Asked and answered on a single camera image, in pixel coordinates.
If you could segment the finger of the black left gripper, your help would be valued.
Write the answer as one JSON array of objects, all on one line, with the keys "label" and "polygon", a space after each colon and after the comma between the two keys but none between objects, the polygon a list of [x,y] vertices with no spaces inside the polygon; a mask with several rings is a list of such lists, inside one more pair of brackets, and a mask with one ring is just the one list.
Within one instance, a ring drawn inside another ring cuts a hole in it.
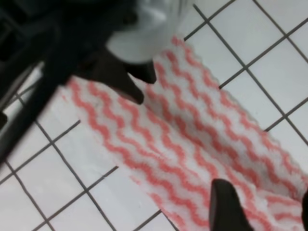
[{"label": "finger of the black left gripper", "polygon": [[107,49],[97,52],[95,58],[94,81],[108,86],[133,103],[143,103],[144,94],[129,77],[122,61],[115,58]]},{"label": "finger of the black left gripper", "polygon": [[153,61],[143,64],[125,64],[125,69],[133,77],[149,84],[157,80]]}]

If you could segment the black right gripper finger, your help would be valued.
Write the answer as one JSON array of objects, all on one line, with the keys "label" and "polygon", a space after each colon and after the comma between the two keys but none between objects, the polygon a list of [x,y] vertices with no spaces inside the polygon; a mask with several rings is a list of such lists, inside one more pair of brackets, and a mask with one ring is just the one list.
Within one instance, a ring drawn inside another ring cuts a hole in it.
[{"label": "black right gripper finger", "polygon": [[209,226],[211,231],[252,231],[238,194],[227,180],[211,183]]}]

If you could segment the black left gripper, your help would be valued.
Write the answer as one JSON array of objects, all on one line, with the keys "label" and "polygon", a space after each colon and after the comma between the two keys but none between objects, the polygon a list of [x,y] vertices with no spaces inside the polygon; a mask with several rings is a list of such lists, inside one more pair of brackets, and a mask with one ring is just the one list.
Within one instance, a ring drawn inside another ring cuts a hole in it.
[{"label": "black left gripper", "polygon": [[23,109],[0,115],[4,162],[60,85],[72,75],[93,80],[97,52],[136,18],[134,0],[3,0],[0,3],[0,107],[42,64],[42,76]]}]

